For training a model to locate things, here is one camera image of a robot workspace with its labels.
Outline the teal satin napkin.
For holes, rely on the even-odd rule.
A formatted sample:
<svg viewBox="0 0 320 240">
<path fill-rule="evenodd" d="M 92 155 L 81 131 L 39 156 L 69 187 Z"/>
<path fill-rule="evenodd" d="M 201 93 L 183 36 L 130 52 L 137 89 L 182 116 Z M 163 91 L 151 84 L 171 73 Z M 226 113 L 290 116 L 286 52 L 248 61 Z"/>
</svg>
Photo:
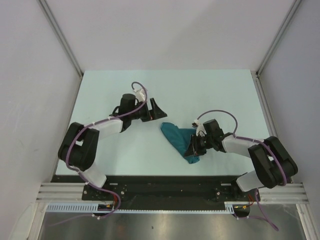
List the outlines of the teal satin napkin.
<svg viewBox="0 0 320 240">
<path fill-rule="evenodd" d="M 163 122 L 160 125 L 160 130 L 168 142 L 189 164 L 200 161 L 199 156 L 185 156 L 191 142 L 191 136 L 196 133 L 194 128 L 179 128 L 173 123 Z"/>
</svg>

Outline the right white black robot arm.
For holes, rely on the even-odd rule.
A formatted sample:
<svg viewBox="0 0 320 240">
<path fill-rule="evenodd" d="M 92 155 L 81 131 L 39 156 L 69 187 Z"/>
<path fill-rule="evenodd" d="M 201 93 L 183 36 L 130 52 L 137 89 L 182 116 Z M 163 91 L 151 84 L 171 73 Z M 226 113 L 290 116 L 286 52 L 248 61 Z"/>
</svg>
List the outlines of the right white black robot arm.
<svg viewBox="0 0 320 240">
<path fill-rule="evenodd" d="M 275 136 L 263 140 L 224 133 L 215 119 L 204 123 L 195 122 L 196 133 L 190 137 L 185 157 L 199 157 L 214 149 L 251 159 L 254 170 L 239 176 L 230 188 L 231 196 L 242 201 L 249 191 L 266 187 L 284 186 L 298 173 L 298 166 L 286 148 Z"/>
</svg>

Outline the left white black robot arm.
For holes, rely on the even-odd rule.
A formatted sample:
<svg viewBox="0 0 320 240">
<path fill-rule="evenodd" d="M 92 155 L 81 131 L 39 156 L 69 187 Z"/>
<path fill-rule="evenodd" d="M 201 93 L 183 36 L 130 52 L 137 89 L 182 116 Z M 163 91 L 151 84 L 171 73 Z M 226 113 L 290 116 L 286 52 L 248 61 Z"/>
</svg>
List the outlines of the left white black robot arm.
<svg viewBox="0 0 320 240">
<path fill-rule="evenodd" d="M 151 109 L 148 108 L 146 97 L 126 93 L 108 118 L 88 126 L 78 122 L 70 124 L 59 147 L 58 158 L 83 177 L 86 183 L 94 186 L 93 194 L 98 199 L 105 200 L 111 193 L 111 188 L 105 184 L 106 175 L 101 173 L 95 164 L 99 140 L 124 132 L 133 120 L 149 122 L 168 116 L 154 98 L 149 101 Z"/>
</svg>

